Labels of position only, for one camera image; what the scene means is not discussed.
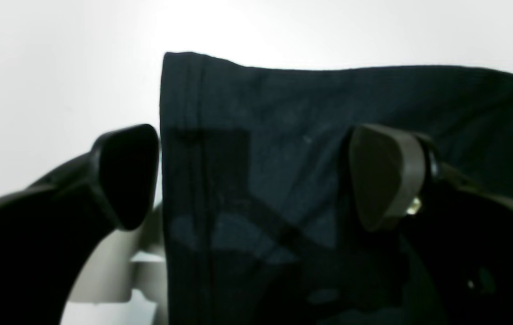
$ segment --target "dark navy fabric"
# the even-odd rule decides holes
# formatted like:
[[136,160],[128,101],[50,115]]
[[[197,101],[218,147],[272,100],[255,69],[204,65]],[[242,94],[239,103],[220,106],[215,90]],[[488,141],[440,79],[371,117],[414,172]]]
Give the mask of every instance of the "dark navy fabric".
[[356,220],[346,143],[379,123],[513,197],[513,74],[304,71],[167,53],[161,84],[170,323],[443,324],[411,247]]

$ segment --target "white wall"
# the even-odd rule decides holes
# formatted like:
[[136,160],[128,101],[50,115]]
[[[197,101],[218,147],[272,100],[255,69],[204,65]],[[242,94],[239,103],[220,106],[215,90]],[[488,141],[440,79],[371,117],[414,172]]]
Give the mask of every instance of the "white wall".
[[[162,55],[185,50],[271,68],[513,72],[513,1],[0,0],[0,195],[101,133],[158,128]],[[70,305],[64,323],[112,324],[80,310]]]

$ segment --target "garment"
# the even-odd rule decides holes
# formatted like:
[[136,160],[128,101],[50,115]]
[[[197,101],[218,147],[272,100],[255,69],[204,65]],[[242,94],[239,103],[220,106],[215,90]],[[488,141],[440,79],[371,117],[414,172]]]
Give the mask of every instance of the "garment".
[[513,197],[513,74],[459,66],[270,70],[167,53],[161,84],[171,324],[442,324],[403,238],[356,218],[362,123],[430,135]]

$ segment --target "folded cloth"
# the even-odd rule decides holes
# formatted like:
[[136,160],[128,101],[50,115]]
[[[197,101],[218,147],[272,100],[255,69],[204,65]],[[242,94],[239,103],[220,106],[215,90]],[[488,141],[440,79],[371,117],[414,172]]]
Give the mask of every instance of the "folded cloth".
[[171,324],[447,322],[410,245],[360,227],[356,125],[428,134],[448,163],[513,197],[513,74],[167,53],[160,108]]

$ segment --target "gray plastic part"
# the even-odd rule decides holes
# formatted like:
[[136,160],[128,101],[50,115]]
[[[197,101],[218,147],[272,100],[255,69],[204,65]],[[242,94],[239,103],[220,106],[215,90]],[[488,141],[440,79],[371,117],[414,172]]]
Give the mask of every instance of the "gray plastic part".
[[362,226],[369,232],[393,230],[425,180],[426,162],[417,138],[382,125],[361,125],[351,137],[349,164]]

